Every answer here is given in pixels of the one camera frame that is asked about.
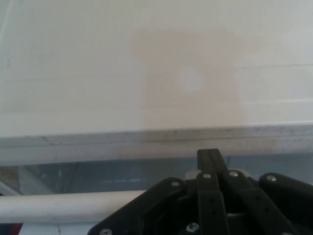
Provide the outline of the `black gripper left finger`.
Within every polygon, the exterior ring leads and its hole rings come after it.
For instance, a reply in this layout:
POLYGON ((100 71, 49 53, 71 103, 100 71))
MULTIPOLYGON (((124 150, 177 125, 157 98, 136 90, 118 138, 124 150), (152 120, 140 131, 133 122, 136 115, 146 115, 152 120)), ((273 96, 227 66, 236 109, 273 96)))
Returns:
POLYGON ((167 178, 92 227, 90 235, 228 235, 218 149, 197 151, 194 179, 167 178))

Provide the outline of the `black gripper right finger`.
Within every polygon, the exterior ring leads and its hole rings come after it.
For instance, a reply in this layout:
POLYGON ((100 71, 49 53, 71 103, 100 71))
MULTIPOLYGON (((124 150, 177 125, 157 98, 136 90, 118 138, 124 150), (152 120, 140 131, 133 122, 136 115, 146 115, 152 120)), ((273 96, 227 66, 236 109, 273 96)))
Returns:
POLYGON ((313 188, 278 174, 259 181, 229 170, 209 150, 209 234, 311 235, 313 188))

